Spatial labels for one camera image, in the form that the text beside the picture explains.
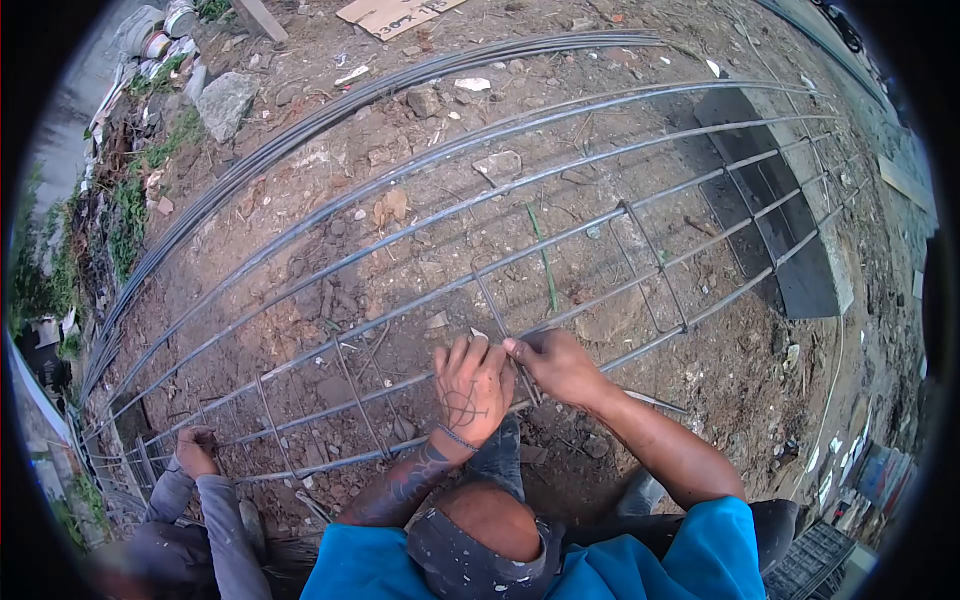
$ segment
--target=bracelet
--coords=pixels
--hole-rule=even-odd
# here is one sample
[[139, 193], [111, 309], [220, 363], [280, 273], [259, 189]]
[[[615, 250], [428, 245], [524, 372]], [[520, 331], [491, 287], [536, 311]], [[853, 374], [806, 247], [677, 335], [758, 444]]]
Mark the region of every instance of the bracelet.
[[463, 447], [466, 448], [467, 450], [470, 450], [471, 452], [479, 452], [479, 451], [480, 451], [480, 448], [476, 447], [475, 445], [473, 445], [473, 444], [467, 444], [466, 442], [464, 442], [463, 440], [461, 440], [461, 439], [460, 439], [460, 436], [458, 436], [457, 434], [455, 434], [455, 433], [453, 433], [452, 431], [450, 431], [450, 429], [449, 429], [446, 425], [443, 425], [442, 423], [437, 423], [437, 428], [440, 429], [441, 431], [443, 431], [446, 435], [450, 436], [450, 439], [451, 439], [451, 440], [453, 440], [453, 441], [456, 442], [457, 444], [463, 446]]

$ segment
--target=soil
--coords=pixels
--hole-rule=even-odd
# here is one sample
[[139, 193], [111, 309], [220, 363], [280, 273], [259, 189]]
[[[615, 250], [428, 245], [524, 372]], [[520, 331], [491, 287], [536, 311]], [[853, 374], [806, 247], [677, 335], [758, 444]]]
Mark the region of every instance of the soil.
[[[351, 25], [335, 17], [340, 4], [314, 2], [312, 15], [299, 15], [294, 4], [271, 3], [270, 10], [291, 36], [282, 45], [266, 37], [251, 37], [223, 52], [224, 43], [242, 33], [234, 29], [238, 26], [198, 27], [195, 38], [213, 75], [229, 70], [254, 74], [261, 93], [231, 143], [220, 145], [208, 138], [200, 146], [181, 147], [173, 157], [164, 177], [170, 186], [167, 196], [177, 209], [169, 216], [151, 213], [148, 246], [215, 181], [215, 173], [341, 93], [333, 81], [356, 66], [366, 64], [378, 76], [429, 56], [474, 46], [481, 38], [488, 42], [560, 31], [576, 17], [614, 27], [581, 0], [526, 3], [518, 12], [504, 12], [506, 3], [499, 0], [473, 0], [460, 5], [457, 12], [446, 12], [381, 44], [366, 34], [356, 34]], [[685, 334], [611, 371], [610, 377], [626, 388], [685, 408], [684, 416], [666, 414], [723, 451], [744, 478], [749, 499], [760, 500], [790, 497], [794, 491], [817, 442], [828, 397], [820, 440], [824, 465], [829, 439], [836, 435], [844, 442], [842, 452], [846, 451], [863, 429], [868, 413], [873, 415], [873, 435], [881, 443], [889, 444], [900, 436], [901, 443], [907, 440], [909, 444], [911, 436], [915, 437], [917, 419], [911, 425], [910, 415], [916, 417], [922, 340], [920, 304], [911, 297], [910, 289], [913, 269], [923, 264], [924, 225], [907, 214], [915, 207], [907, 203], [904, 209], [905, 199], [892, 197], [879, 179], [872, 157], [881, 144], [859, 124], [858, 104], [850, 101], [852, 84], [841, 81], [825, 65], [825, 55], [772, 14], [750, 2], [734, 2], [732, 7], [759, 42], [759, 53], [778, 78], [799, 84], [804, 74], [825, 93], [815, 104], [798, 97], [801, 112], [836, 112], [850, 119], [840, 126], [844, 133], [841, 143], [821, 147], [827, 164], [836, 164], [854, 152], [868, 158], [849, 171], [853, 180], [868, 180], [859, 200], [832, 225], [845, 259], [854, 266], [854, 301], [841, 326], [841, 320], [835, 318], [788, 322], [758, 294], [748, 293]], [[170, 323], [253, 249], [335, 194], [390, 169], [428, 145], [538, 106], [540, 101], [551, 105], [638, 84], [711, 78], [707, 65], [694, 57], [709, 57], [743, 77], [771, 79], [750, 42], [735, 30], [727, 3], [663, 0], [624, 5], [623, 14], [622, 24], [615, 27], [652, 28], [676, 43], [629, 52], [611, 49], [531, 57], [523, 61], [522, 71], [513, 65], [510, 69], [472, 69], [462, 77], [489, 79], [493, 94], [465, 92], [447, 77], [435, 86], [442, 107], [432, 116], [418, 117], [400, 92], [309, 140], [209, 218], [156, 271], [124, 320], [123, 348], [104, 381], [115, 385]], [[434, 50], [411, 58], [401, 51], [419, 44], [422, 35], [418, 37], [417, 30], [429, 32]], [[334, 57], [340, 53], [346, 53], [347, 60], [338, 67]], [[269, 67], [249, 68], [253, 55], [260, 55], [260, 65], [263, 57], [270, 57]], [[292, 101], [276, 106], [278, 92], [291, 85], [297, 87]], [[382, 200], [380, 194], [314, 227], [264, 261], [175, 334], [138, 374], [132, 389], [142, 390], [282, 286], [415, 219], [456, 204], [458, 199], [491, 189], [472, 162], [513, 151], [521, 158], [520, 175], [531, 175], [644, 137], [697, 127], [692, 109], [698, 98], [695, 94], [674, 95], [559, 121], [494, 141], [397, 181], [396, 187], [407, 199], [402, 218], [391, 219], [383, 227], [377, 225], [375, 203]], [[782, 99], [777, 102], [785, 105]], [[786, 105], [783, 114], [790, 110]], [[811, 125], [816, 130], [813, 134], [826, 128], [819, 123]], [[447, 218], [426, 228], [426, 236], [405, 238], [388, 252], [377, 251], [240, 326], [147, 397], [148, 421], [154, 430], [165, 430], [198, 407], [325, 342], [337, 327], [346, 330], [374, 319], [469, 274], [474, 266], [482, 267], [533, 244], [536, 235], [528, 205], [542, 234], [548, 236], [603, 214], [623, 199], [640, 198], [700, 175], [707, 170], [702, 165], [708, 160], [716, 157], [707, 140], [659, 144], [521, 187]], [[839, 196], [842, 191], [834, 187], [831, 193]], [[359, 221], [354, 220], [358, 209], [367, 215]], [[644, 231], [629, 218], [620, 217], [601, 227], [597, 239], [578, 234], [548, 250], [560, 311], [633, 276], [617, 238], [633, 267], [644, 272], [656, 266], [655, 252], [661, 257], [677, 256], [709, 238], [703, 226], [691, 224], [713, 223], [696, 188], [647, 204], [637, 214]], [[731, 250], [721, 244], [684, 261], [668, 275], [686, 316], [705, 310], [746, 281]], [[485, 281], [512, 332], [532, 326], [552, 312], [543, 258], [538, 253], [487, 275]], [[904, 306], [899, 306], [899, 295], [906, 297]], [[449, 325], [425, 328], [427, 319], [441, 311]], [[584, 342], [597, 364], [602, 364], [681, 321], [666, 281], [656, 276], [643, 283], [642, 293], [633, 288], [566, 326]], [[475, 283], [392, 320], [374, 365], [362, 368], [367, 362], [365, 346], [374, 345], [384, 327], [376, 328], [370, 339], [351, 341], [350, 347], [344, 345], [342, 350], [356, 376], [356, 392], [370, 393], [429, 369], [432, 347], [452, 343], [470, 327], [499, 338], [492, 313]], [[790, 371], [782, 365], [784, 333], [791, 344], [801, 347], [799, 364]], [[282, 424], [353, 399], [336, 352], [331, 350], [321, 358], [265, 382], [266, 405], [254, 391], [205, 413], [204, 418], [217, 427], [221, 440], [230, 440], [267, 428], [267, 405], [269, 417]], [[98, 386], [92, 406], [96, 408], [106, 396], [103, 386]], [[524, 399], [522, 386], [517, 387], [516, 399]], [[427, 432], [438, 416], [429, 382], [390, 394], [389, 400], [416, 426], [417, 435]], [[284, 471], [287, 460], [294, 468], [304, 468], [375, 451], [373, 435], [389, 445], [408, 438], [409, 432], [394, 428], [394, 412], [387, 402], [370, 402], [367, 414], [372, 432], [363, 416], [351, 409], [286, 429], [280, 433], [279, 443], [270, 435], [243, 446], [227, 446], [220, 451], [222, 469], [230, 477], [243, 477]], [[523, 411], [522, 416], [522, 440], [547, 450], [543, 464], [523, 467], [529, 503], [535, 510], [569, 522], [602, 517], [617, 498], [625, 476], [637, 467], [636, 459], [591, 418], [552, 400]], [[790, 440], [799, 447], [795, 460], [781, 455]], [[169, 453], [171, 446], [168, 442], [164, 445]], [[281, 448], [286, 449], [286, 458]], [[827, 460], [830, 465], [808, 474], [794, 496], [813, 513], [822, 514], [836, 498], [835, 489], [824, 506], [816, 498], [820, 480], [836, 457]], [[317, 473], [310, 493], [337, 513], [388, 465], [376, 459]], [[294, 496], [296, 488], [303, 485], [278, 478], [242, 484], [239, 490], [264, 514], [268, 535], [283, 538], [312, 534], [323, 527]], [[670, 503], [660, 509], [678, 510]], [[196, 507], [193, 511], [199, 516]]]

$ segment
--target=tattooed forearm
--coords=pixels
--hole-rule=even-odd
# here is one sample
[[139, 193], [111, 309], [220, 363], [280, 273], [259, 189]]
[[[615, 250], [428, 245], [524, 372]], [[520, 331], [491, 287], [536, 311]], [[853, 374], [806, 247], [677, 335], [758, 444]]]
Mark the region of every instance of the tattooed forearm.
[[403, 527], [423, 499], [459, 463], [451, 462], [431, 440], [368, 485], [336, 522], [367, 527]]

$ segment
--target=left hand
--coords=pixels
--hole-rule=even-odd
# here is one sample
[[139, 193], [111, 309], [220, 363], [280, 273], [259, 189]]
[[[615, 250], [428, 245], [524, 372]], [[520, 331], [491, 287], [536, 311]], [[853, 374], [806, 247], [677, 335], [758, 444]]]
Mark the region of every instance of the left hand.
[[437, 398], [446, 427], [480, 447], [496, 431], [514, 399], [516, 369], [502, 346], [461, 336], [450, 350], [433, 352]]

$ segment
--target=right hand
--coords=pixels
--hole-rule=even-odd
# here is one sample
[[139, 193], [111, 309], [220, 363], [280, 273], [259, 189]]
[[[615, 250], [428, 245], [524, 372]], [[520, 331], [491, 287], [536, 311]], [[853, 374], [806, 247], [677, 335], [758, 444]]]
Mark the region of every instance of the right hand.
[[507, 338], [503, 347], [526, 367], [545, 393], [564, 404], [589, 410], [616, 388], [564, 329], [538, 331], [522, 340]]
[[177, 460], [190, 479], [201, 475], [217, 475], [220, 470], [213, 462], [213, 429], [206, 425], [190, 425], [177, 436]]

